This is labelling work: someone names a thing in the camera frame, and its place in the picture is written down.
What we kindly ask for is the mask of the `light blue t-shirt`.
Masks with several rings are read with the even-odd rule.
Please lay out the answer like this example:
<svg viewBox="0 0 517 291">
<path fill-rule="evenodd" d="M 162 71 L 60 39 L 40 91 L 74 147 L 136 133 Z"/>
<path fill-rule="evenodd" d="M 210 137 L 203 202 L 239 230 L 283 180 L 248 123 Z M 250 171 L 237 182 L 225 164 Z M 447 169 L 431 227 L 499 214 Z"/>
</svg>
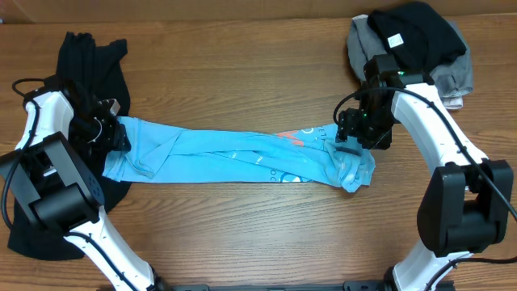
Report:
<svg viewBox="0 0 517 291">
<path fill-rule="evenodd" d="M 112 151 L 103 176 L 138 183 L 319 182 L 347 192 L 368 186 L 376 164 L 355 138 L 328 124 L 276 134 L 193 130 L 122 117 L 129 152 Z"/>
</svg>

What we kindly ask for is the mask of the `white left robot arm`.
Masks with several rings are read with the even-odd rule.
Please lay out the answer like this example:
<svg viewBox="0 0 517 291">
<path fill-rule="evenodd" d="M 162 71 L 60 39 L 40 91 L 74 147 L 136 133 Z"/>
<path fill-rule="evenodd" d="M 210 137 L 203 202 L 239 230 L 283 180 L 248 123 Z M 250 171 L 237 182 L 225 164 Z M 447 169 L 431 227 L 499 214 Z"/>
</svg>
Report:
<svg viewBox="0 0 517 291">
<path fill-rule="evenodd" d="M 25 110 L 22 139 L 1 157 L 1 176 L 30 226 L 75 245 L 116 290 L 165 290 L 110 222 L 99 182 L 69 144 L 69 100 L 50 91 L 28 101 Z"/>
</svg>

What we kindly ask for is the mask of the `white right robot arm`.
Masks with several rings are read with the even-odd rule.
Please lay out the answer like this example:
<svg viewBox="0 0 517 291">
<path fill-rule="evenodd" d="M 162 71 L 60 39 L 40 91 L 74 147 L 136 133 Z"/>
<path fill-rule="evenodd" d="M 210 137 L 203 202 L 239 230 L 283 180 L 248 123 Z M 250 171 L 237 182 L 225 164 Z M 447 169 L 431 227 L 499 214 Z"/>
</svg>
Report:
<svg viewBox="0 0 517 291">
<path fill-rule="evenodd" d="M 337 141 L 353 137 L 365 149 L 387 150 L 392 127 L 402 124 L 431 179 L 417 213 L 419 240 L 381 280 L 349 280 L 345 290 L 453 290 L 444 277 L 459 264 L 513 264 L 515 258 L 480 257 L 506 235 L 514 172 L 493 161 L 463 134 L 440 101 L 431 76 L 402 70 L 394 56 L 376 55 L 364 66 L 354 93 L 358 108 L 336 107 Z"/>
</svg>

